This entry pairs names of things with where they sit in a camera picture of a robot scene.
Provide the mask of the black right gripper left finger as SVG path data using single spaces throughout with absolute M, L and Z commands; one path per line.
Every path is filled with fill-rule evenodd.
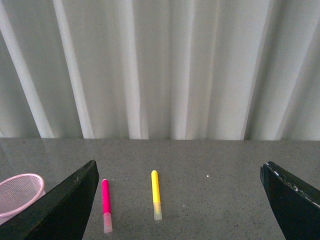
M 99 183 L 90 160 L 35 203 L 0 226 L 2 240 L 81 240 Z

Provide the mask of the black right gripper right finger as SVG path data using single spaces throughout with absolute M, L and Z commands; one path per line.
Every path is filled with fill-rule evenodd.
M 269 161 L 260 180 L 277 223 L 287 240 L 320 238 L 320 191 Z

